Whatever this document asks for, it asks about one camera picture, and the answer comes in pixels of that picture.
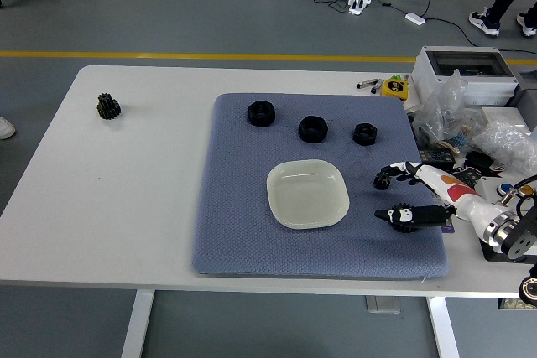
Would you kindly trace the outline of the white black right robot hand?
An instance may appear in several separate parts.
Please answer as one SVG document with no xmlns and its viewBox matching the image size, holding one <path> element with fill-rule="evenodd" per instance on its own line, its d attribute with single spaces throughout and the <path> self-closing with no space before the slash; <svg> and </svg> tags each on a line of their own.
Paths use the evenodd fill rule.
<svg viewBox="0 0 537 358">
<path fill-rule="evenodd" d="M 454 175 L 434 166 L 400 162 L 384 167 L 373 180 L 376 189 L 387 189 L 391 178 L 421 182 L 440 197 L 444 205 L 412 206 L 397 204 L 389 210 L 376 210 L 374 215 L 387 221 L 396 231 L 409 233 L 420 228 L 443 226 L 451 215 L 469 221 L 477 236 L 489 244 L 512 219 L 504 206 L 486 201 L 478 192 Z"/>
</svg>

